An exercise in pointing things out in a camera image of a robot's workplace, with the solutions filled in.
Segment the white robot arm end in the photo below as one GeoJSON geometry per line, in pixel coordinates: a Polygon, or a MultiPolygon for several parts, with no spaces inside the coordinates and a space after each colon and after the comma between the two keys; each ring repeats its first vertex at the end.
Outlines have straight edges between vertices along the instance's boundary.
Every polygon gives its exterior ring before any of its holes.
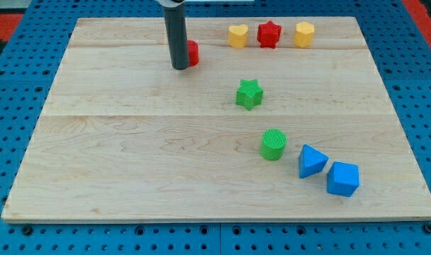
{"type": "Polygon", "coordinates": [[[182,5],[185,0],[157,0],[159,4],[166,8],[176,8],[182,5]]]}

